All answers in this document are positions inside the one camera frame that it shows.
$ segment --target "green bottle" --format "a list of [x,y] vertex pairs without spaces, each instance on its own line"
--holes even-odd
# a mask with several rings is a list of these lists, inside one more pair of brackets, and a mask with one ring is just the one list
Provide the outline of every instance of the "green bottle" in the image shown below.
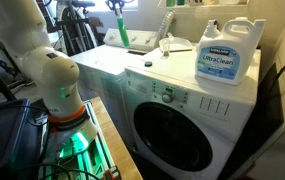
[[166,0],[166,7],[175,6],[175,0]]
[[130,42],[129,42],[128,34],[126,33],[126,27],[123,23],[123,18],[118,17],[117,19],[118,19],[118,27],[119,27],[119,31],[120,31],[120,35],[121,35],[123,45],[124,45],[124,47],[127,48],[130,46]]

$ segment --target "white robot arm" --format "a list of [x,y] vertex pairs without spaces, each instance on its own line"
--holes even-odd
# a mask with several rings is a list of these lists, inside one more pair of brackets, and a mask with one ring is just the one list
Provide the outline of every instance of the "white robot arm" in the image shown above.
[[[46,22],[35,0],[0,0],[0,40],[20,70],[39,88],[50,111],[50,123],[62,131],[56,133],[54,144],[83,129],[83,124],[86,137],[94,139],[96,128],[88,124],[91,121],[83,121],[87,115],[76,85],[78,66],[51,47]],[[69,128],[69,122],[77,128]]]

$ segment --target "orange ring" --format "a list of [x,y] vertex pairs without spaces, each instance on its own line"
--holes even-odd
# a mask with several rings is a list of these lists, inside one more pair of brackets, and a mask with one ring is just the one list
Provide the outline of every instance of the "orange ring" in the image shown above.
[[50,133],[56,133],[56,132],[58,132],[58,130],[56,130],[54,126],[50,128]]
[[81,108],[79,110],[77,110],[75,113],[73,113],[72,115],[67,116],[67,117],[63,117],[63,118],[50,116],[49,117],[49,122],[50,123],[60,123],[60,122],[63,122],[63,121],[72,120],[72,119],[80,116],[84,112],[84,109],[85,109],[85,106],[84,106],[84,104],[82,104]]

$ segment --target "kirkland ultraclean label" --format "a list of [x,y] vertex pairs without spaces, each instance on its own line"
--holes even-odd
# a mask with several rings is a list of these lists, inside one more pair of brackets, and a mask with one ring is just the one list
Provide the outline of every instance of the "kirkland ultraclean label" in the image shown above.
[[216,77],[233,80],[240,64],[238,53],[228,47],[203,48],[198,60],[198,71]]

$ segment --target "washing machine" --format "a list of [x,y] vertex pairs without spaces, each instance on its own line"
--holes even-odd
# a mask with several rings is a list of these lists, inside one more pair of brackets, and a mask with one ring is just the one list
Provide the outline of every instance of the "washing machine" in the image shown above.
[[130,48],[124,48],[118,29],[109,29],[105,44],[71,56],[80,69],[78,86],[82,99],[100,96],[122,140],[128,147],[135,142],[124,106],[122,78],[124,68],[158,46],[159,34],[128,30]]
[[257,98],[260,51],[238,86],[195,76],[196,49],[159,49],[125,68],[125,105],[138,153],[174,179],[217,179]]

